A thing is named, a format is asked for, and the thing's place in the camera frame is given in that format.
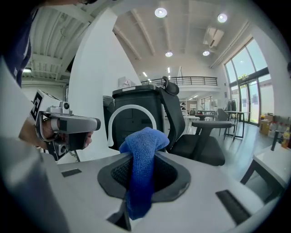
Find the blue towel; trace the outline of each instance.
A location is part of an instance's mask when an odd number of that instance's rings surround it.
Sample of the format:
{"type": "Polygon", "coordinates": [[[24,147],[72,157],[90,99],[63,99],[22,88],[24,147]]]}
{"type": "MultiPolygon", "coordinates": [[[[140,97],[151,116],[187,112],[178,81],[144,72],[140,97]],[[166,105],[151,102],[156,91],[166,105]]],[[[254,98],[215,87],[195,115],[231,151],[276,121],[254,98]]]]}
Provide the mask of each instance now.
{"type": "Polygon", "coordinates": [[[151,207],[155,152],[168,144],[169,139],[164,133],[146,127],[127,136],[119,148],[120,153],[133,154],[130,188],[126,195],[128,214],[132,220],[144,217],[151,207]]]}

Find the chair backrest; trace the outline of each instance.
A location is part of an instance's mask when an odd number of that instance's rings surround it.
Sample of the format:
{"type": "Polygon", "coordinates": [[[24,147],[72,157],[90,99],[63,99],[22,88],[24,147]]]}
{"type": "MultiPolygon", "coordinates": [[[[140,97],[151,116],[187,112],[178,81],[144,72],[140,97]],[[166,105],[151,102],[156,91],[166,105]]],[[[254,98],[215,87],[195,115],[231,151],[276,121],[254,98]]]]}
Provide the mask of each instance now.
{"type": "Polygon", "coordinates": [[[163,88],[160,88],[160,97],[170,122],[170,132],[168,136],[170,143],[166,147],[166,150],[169,152],[174,143],[182,135],[185,129],[185,121],[180,108],[178,96],[171,95],[163,88]]]}
{"type": "Polygon", "coordinates": [[[228,120],[228,114],[222,108],[217,109],[217,112],[218,112],[218,117],[217,117],[218,121],[223,122],[223,121],[228,120]]]}

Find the cardboard box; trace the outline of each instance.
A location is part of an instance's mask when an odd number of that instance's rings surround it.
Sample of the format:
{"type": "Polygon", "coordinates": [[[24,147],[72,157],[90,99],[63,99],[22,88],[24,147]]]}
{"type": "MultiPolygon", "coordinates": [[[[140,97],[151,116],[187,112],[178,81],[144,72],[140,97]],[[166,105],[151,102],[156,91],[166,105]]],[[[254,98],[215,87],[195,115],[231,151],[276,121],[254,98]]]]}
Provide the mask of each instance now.
{"type": "Polygon", "coordinates": [[[270,124],[271,124],[271,121],[269,121],[269,120],[261,120],[260,121],[260,133],[268,135],[270,124]]]}
{"type": "Polygon", "coordinates": [[[274,116],[272,116],[272,115],[265,115],[264,120],[269,120],[269,121],[273,122],[274,121],[274,116]]]}

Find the balcony railing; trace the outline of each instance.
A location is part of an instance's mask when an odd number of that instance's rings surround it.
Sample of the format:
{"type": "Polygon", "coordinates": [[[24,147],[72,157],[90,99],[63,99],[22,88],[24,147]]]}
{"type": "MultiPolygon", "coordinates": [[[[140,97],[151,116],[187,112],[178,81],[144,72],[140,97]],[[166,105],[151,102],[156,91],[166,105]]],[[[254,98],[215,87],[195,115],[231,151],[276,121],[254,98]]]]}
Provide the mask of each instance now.
{"type": "MultiPolygon", "coordinates": [[[[142,85],[155,85],[163,86],[164,80],[162,78],[153,79],[150,81],[141,82],[142,85]]],[[[217,86],[217,78],[215,77],[173,77],[170,79],[170,82],[173,82],[180,85],[205,85],[205,86],[217,86]]]]}

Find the white column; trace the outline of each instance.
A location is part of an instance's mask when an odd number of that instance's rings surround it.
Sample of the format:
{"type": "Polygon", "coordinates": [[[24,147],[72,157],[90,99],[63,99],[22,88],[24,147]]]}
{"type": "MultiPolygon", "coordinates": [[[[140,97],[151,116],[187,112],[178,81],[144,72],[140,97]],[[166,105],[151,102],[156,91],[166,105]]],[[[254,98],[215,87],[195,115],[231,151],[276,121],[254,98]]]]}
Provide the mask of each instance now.
{"type": "Polygon", "coordinates": [[[69,103],[73,114],[101,120],[93,142],[78,151],[80,160],[118,154],[108,148],[104,125],[103,95],[112,95],[118,78],[125,76],[137,85],[140,81],[112,32],[117,15],[110,9],[101,12],[86,32],[75,56],[69,84],[69,103]]]}

